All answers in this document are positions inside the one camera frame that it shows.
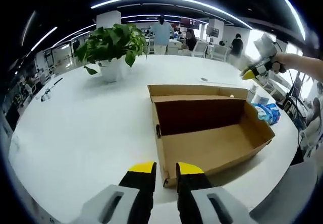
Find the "television screen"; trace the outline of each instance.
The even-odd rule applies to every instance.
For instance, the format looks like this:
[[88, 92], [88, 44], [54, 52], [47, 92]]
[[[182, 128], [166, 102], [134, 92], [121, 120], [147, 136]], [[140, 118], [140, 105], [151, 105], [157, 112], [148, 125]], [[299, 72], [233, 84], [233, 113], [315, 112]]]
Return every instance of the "television screen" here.
[[187, 27], [190, 29], [199, 29], [200, 28], [200, 23], [196, 20], [193, 19], [188, 19], [188, 18], [183, 18], [181, 17], [181, 26], [182, 27]]
[[208, 36], [214, 36], [214, 37], [219, 37], [219, 29], [211, 27], [211, 26], [207, 26], [206, 28], [206, 34]]

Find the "human hand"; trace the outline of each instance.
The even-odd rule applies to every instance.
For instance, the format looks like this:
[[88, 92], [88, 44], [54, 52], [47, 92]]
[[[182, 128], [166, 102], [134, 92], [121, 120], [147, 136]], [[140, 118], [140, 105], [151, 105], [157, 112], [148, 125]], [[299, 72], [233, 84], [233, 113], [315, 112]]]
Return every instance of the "human hand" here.
[[279, 72], [284, 73], [286, 71], [286, 69], [289, 68], [289, 61], [286, 59], [286, 55], [285, 53], [277, 53], [273, 60], [273, 67], [272, 67], [272, 71], [277, 74]]

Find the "cardboard box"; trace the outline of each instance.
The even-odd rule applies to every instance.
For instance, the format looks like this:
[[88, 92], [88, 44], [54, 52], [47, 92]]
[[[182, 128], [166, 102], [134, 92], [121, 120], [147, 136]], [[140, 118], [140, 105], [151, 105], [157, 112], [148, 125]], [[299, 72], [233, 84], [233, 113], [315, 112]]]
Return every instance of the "cardboard box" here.
[[179, 161], [211, 175], [256, 155], [275, 136], [246, 102], [246, 89], [203, 85], [148, 89], [164, 187], [176, 185]]

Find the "white table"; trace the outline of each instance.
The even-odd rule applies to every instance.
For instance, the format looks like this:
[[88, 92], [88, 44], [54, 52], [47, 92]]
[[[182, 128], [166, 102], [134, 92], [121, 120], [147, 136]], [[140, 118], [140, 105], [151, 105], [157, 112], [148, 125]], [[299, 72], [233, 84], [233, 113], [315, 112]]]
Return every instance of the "white table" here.
[[[158, 162], [148, 84], [250, 88], [253, 81], [242, 81], [239, 74], [223, 62], [173, 55], [149, 55], [147, 60], [141, 56], [124, 81], [112, 84], [83, 68], [69, 71], [60, 76], [63, 80], [52, 89], [51, 100], [36, 97], [27, 107], [14, 133], [19, 149], [11, 145], [10, 163], [40, 206], [59, 221], [70, 222], [84, 202], [118, 184], [129, 167]], [[261, 87], [257, 94], [269, 97]], [[249, 210], [277, 185], [295, 155], [297, 130], [287, 114], [281, 114], [272, 126], [272, 142], [224, 185]], [[157, 171], [150, 223], [180, 223], [176, 199], [176, 190], [164, 189]]]

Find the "cardboard flap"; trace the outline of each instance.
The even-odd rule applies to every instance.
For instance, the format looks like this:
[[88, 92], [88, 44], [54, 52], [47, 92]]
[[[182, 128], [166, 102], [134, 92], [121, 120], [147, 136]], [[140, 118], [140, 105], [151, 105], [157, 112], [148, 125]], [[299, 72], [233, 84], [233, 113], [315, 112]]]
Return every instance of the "cardboard flap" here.
[[206, 85], [148, 85], [151, 101], [154, 96], [170, 95], [221, 95], [230, 97], [233, 95], [237, 99], [246, 99], [247, 89], [216, 87]]
[[152, 102], [176, 101], [176, 100], [202, 100], [202, 99], [235, 99], [222, 95], [163, 95], [152, 96]]

